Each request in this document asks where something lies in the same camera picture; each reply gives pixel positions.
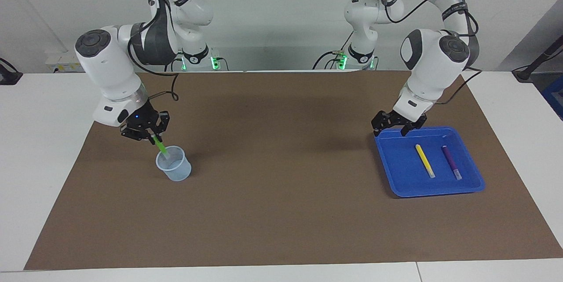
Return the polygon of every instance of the plastic tray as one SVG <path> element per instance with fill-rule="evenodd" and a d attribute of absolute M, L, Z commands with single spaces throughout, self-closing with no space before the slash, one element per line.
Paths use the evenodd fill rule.
<path fill-rule="evenodd" d="M 402 198 L 462 194 L 485 189 L 469 151 L 458 132 L 451 127 L 426 127 L 401 136 L 400 129 L 387 129 L 376 137 L 377 148 L 388 176 L 389 185 Z M 420 144 L 436 178 L 430 178 L 415 145 Z M 457 180 L 442 146 L 448 146 L 461 180 Z"/>

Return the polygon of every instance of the green marker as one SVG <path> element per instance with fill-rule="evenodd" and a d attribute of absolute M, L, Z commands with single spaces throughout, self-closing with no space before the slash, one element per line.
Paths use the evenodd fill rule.
<path fill-rule="evenodd" d="M 153 135 L 153 140 L 154 140 L 154 143 L 157 145 L 158 149 L 165 156 L 165 158 L 169 158 L 170 155 L 168 154 L 168 150 L 166 150 L 166 147 L 160 142 L 160 140 L 158 140 L 156 135 Z"/>

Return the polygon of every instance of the black cable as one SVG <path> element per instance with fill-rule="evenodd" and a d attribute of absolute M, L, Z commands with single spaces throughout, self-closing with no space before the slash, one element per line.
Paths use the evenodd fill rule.
<path fill-rule="evenodd" d="M 225 64 L 227 65 L 227 71 L 231 71 L 231 70 L 229 69 L 229 62 L 227 62 L 227 59 L 219 57 L 219 58 L 217 58 L 217 60 L 223 60 L 223 61 L 225 61 Z"/>
<path fill-rule="evenodd" d="M 354 31 L 350 32 L 350 35 L 348 36 L 348 39 L 346 39 L 346 41 L 344 41 L 344 44 L 342 45 L 342 47 L 340 48 L 340 51 L 344 50 L 344 47 L 346 46 L 346 44 L 348 43 L 348 41 L 350 41 L 350 38 L 352 38 L 352 35 L 354 34 Z M 332 62 L 332 64 L 330 65 L 330 69 L 332 70 L 332 68 L 334 67 L 334 62 Z"/>
<path fill-rule="evenodd" d="M 473 67 L 466 67 L 466 69 L 468 70 L 472 70 L 472 71 L 478 71 L 477 73 L 473 74 L 469 79 L 467 79 L 466 81 L 463 82 L 462 85 L 460 85 L 458 87 L 458 89 L 452 94 L 452 97 L 450 97 L 448 100 L 446 100 L 445 102 L 436 102 L 436 105 L 445 105 L 449 102 L 452 101 L 452 99 L 454 99 L 454 97 L 456 97 L 456 95 L 459 93 L 459 91 L 461 91 L 462 88 L 464 88 L 467 83 L 469 83 L 469 81 L 471 81 L 472 79 L 474 79 L 477 75 L 480 75 L 481 73 L 483 73 L 483 70 L 479 70 L 478 68 L 473 68 Z"/>
<path fill-rule="evenodd" d="M 467 15 L 467 17 L 471 19 L 471 21 L 473 21 L 473 24 L 475 25 L 475 31 L 473 31 L 473 33 L 464 33 L 462 35 L 458 35 L 458 37 L 475 37 L 477 35 L 477 32 L 479 32 L 479 23 L 468 10 L 464 10 L 463 12 Z"/>
<path fill-rule="evenodd" d="M 426 2 L 428 2 L 429 0 L 424 0 L 422 1 L 422 3 L 418 4 L 413 10 L 411 10 L 408 14 L 406 14 L 405 17 L 402 17 L 400 20 L 398 21 L 394 21 L 393 19 L 391 19 L 391 16 L 389 16 L 389 11 L 388 11 L 388 6 L 384 5 L 385 7 L 385 14 L 387 15 L 388 19 L 390 22 L 392 23 L 400 23 L 402 21 L 404 21 L 406 18 L 408 18 L 410 15 L 412 15 L 415 11 L 417 11 L 417 9 L 419 9 L 422 5 L 424 5 Z"/>
<path fill-rule="evenodd" d="M 131 46 L 132 46 L 132 44 L 133 44 L 133 42 L 132 42 L 133 36 L 136 36 L 138 33 L 141 33 L 142 31 L 144 31 L 144 30 L 146 30 L 147 28 L 149 28 L 149 27 L 153 24 L 154 21 L 155 21 L 155 19 L 153 18 L 149 23 L 147 23 L 146 25 L 141 26 L 141 28 L 139 29 L 139 31 L 138 31 L 135 35 L 132 35 L 131 38 L 129 38 L 129 42 L 127 43 L 127 54 L 129 55 L 129 59 L 131 59 L 131 61 L 133 61 L 133 63 L 134 63 L 137 67 L 139 67 L 141 70 L 143 70 L 143 71 L 145 71 L 145 72 L 148 72 L 148 73 L 150 73 L 150 74 L 152 74 L 152 75 L 157 75 L 157 76 L 173 76 L 173 77 L 174 77 L 174 79 L 172 80 L 172 87 L 171 87 L 171 90 L 154 94 L 153 96 L 149 97 L 149 100 L 150 100 L 150 99 L 153 99 L 153 98 L 156 98 L 156 97 L 159 97 L 159 96 L 162 96 L 162 95 L 165 95 L 165 94 L 170 94 L 170 95 L 172 96 L 172 99 L 173 99 L 175 102 L 177 102 L 177 101 L 179 100 L 179 96 L 178 96 L 178 94 L 177 94 L 176 92 L 174 92 L 174 84 L 175 84 L 175 81 L 176 81 L 176 79 L 177 79 L 177 77 L 178 77 L 179 74 L 162 74 L 162 73 L 153 72 L 153 71 L 151 71 L 151 70 L 149 70 L 149 69 L 143 67 L 139 62 L 137 62 L 137 60 L 135 60 L 135 58 L 133 58 L 133 53 L 131 52 Z"/>
<path fill-rule="evenodd" d="M 127 43 L 127 53 L 129 54 L 129 58 L 131 58 L 131 61 L 133 61 L 133 63 L 135 63 L 135 65 L 137 65 L 137 67 L 139 67 L 141 70 L 143 70 L 145 72 L 149 72 L 152 75 L 158 75 L 158 76 L 174 76 L 174 75 L 170 75 L 170 74 L 156 73 L 156 72 L 153 72 L 153 71 L 143 67 L 141 64 L 137 63 L 135 58 L 133 58 L 133 54 L 131 53 L 131 45 L 133 43 L 132 42 L 133 38 L 135 36 L 140 35 L 143 31 L 147 30 L 148 28 L 150 28 L 150 26 L 152 26 L 154 24 L 154 22 L 157 20 L 157 17 L 159 17 L 160 14 L 161 14 L 161 8 L 157 8 L 157 12 L 154 14 L 153 19 L 151 19 L 147 24 L 143 23 L 141 28 L 139 28 L 139 31 L 137 31 L 135 34 L 131 35 L 131 37 L 129 38 L 129 42 Z"/>
<path fill-rule="evenodd" d="M 380 58 L 379 57 L 374 57 L 374 59 L 377 59 L 377 63 L 376 63 L 376 68 L 374 68 L 374 71 L 377 71 L 377 67 L 380 65 Z"/>
<path fill-rule="evenodd" d="M 325 70 L 328 70 L 328 63 L 332 62 L 332 65 L 334 65 L 334 62 L 338 62 L 338 61 L 340 61 L 340 60 L 338 60 L 338 59 L 329 60 L 329 61 L 326 62 L 326 64 L 324 65 L 324 69 L 325 69 Z"/>
<path fill-rule="evenodd" d="M 557 57 L 558 55 L 560 55 L 562 52 L 563 52 L 563 49 L 559 50 L 559 52 L 553 54 L 551 57 L 545 59 L 545 61 L 543 61 L 543 62 L 541 62 L 541 63 L 543 64 L 543 63 L 545 63 L 545 62 L 547 62 L 547 61 L 549 61 L 549 60 L 551 60 L 551 59 L 555 59 L 555 57 Z M 515 68 L 515 69 L 512 70 L 511 72 L 518 71 L 518 70 L 521 70 L 521 69 L 523 69 L 523 68 L 527 68 L 527 67 L 529 67 L 529 66 L 531 66 L 531 64 L 528 64 L 527 66 L 522 66 L 522 67 Z"/>
<path fill-rule="evenodd" d="M 402 17 L 398 21 L 394 21 L 393 19 L 391 19 L 391 16 L 389 16 L 387 4 L 384 4 L 385 14 L 387 15 L 390 22 L 400 23 L 400 22 L 404 21 L 406 18 L 408 18 L 410 15 L 412 15 L 412 13 L 414 13 L 417 9 L 419 9 L 422 5 L 424 5 L 424 3 L 428 2 L 428 1 L 430 1 L 430 0 L 422 1 L 422 3 L 418 4 L 413 10 L 410 11 L 410 13 L 406 14 L 406 16 Z M 471 19 L 471 21 L 473 21 L 473 23 L 475 24 L 475 31 L 473 33 L 465 33 L 465 34 L 459 35 L 459 37 L 475 37 L 475 35 L 477 35 L 477 32 L 479 31 L 479 23 L 477 23 L 477 19 L 475 19 L 475 17 L 473 17 L 473 15 L 468 10 L 464 10 L 464 12 L 467 15 L 467 17 L 469 17 Z"/>
<path fill-rule="evenodd" d="M 170 72 L 174 72 L 174 62 L 175 61 L 182 61 L 182 59 L 174 59 L 174 61 L 172 61 L 169 65 L 170 65 Z M 175 82 L 178 79 L 178 75 L 179 73 L 176 73 L 174 75 L 169 75 L 169 76 L 174 76 L 174 79 L 172 80 L 172 85 L 170 87 L 170 90 L 164 90 L 162 92 L 158 92 L 157 94 L 153 94 L 151 96 L 149 96 L 149 100 L 160 97 L 162 95 L 166 95 L 166 94 L 170 94 L 172 96 L 172 99 L 177 102 L 179 100 L 179 96 L 178 94 L 174 91 L 174 86 L 175 86 Z"/>
<path fill-rule="evenodd" d="M 316 68 L 318 62 L 320 62 L 320 61 L 322 60 L 322 58 L 324 58 L 324 57 L 326 57 L 327 55 L 330 55 L 330 54 L 334 54 L 334 53 L 333 53 L 332 51 L 323 53 L 323 54 L 317 59 L 317 61 L 316 61 L 315 64 L 313 65 L 313 68 L 312 68 L 312 69 L 314 70 L 314 69 Z"/>
<path fill-rule="evenodd" d="M 4 62 L 4 64 L 6 64 L 7 66 L 9 66 L 10 68 L 14 69 L 14 71 L 16 71 L 16 73 L 19 73 L 18 69 L 16 69 L 16 67 L 14 67 L 12 65 L 12 63 L 6 61 L 5 59 L 0 58 L 0 61 Z"/>

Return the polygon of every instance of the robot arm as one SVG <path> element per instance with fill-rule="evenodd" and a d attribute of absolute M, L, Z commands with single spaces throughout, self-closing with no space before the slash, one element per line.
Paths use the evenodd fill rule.
<path fill-rule="evenodd" d="M 401 57 L 412 75 L 400 91 L 392 112 L 380 111 L 372 120 L 376 136 L 381 130 L 396 125 L 404 125 L 403 136 L 422 127 L 426 121 L 425 113 L 479 55 L 479 44 L 465 0 L 428 1 L 442 12 L 445 29 L 417 29 L 403 42 Z M 348 53 L 360 68 L 369 63 L 366 57 L 371 57 L 375 49 L 377 33 L 373 26 L 402 21 L 399 18 L 404 14 L 403 10 L 400 0 L 354 0 L 348 4 L 346 20 L 354 27 Z"/>
<path fill-rule="evenodd" d="M 109 126 L 120 126 L 121 135 L 135 140 L 161 134 L 169 121 L 167 111 L 157 112 L 149 101 L 145 86 L 135 74 L 133 64 L 170 64 L 182 46 L 193 45 L 193 39 L 179 35 L 183 23 L 188 27 L 211 23 L 212 11 L 201 0 L 147 0 L 152 19 L 148 23 L 108 26 L 86 32 L 79 37 L 75 52 L 90 79 L 101 89 L 102 98 L 94 111 L 94 120 Z M 199 45 L 205 51 L 207 45 Z"/>

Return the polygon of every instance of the brown paper mat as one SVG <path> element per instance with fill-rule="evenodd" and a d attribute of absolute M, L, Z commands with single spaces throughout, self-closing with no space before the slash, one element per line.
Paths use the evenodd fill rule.
<path fill-rule="evenodd" d="M 192 175 L 167 180 L 156 147 L 94 124 L 26 270 L 563 257 L 467 88 L 427 126 L 459 131 L 485 191 L 392 194 L 370 120 L 408 75 L 181 75 L 181 100 L 154 106 Z"/>

